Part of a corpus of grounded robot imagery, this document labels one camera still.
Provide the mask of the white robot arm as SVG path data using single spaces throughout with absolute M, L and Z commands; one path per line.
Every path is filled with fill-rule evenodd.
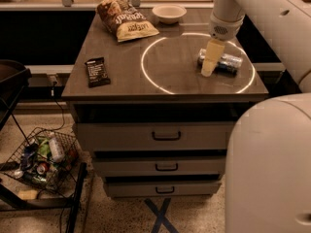
M 301 0 L 215 0 L 209 32 L 229 41 L 243 17 L 300 92 L 257 103 L 233 127 L 225 233 L 311 233 L 311 7 Z

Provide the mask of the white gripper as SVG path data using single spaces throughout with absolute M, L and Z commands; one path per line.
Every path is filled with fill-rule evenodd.
M 224 15 L 213 12 L 210 15 L 209 34 L 215 39 L 211 39 L 206 47 L 201 68 L 201 74 L 204 77 L 212 75 L 225 50 L 223 41 L 230 41 L 236 36 L 243 20 L 244 14 L 240 12 L 237 14 L 226 13 Z

